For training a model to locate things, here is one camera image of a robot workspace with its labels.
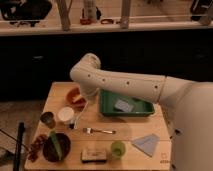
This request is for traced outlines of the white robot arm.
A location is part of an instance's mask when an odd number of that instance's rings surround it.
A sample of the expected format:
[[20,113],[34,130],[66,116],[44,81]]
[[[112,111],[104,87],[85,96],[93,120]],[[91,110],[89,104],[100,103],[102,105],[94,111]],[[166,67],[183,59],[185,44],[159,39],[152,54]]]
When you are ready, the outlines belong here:
[[213,171],[213,82],[106,71],[93,53],[70,77],[86,99],[105,89],[165,107],[173,127],[171,171]]

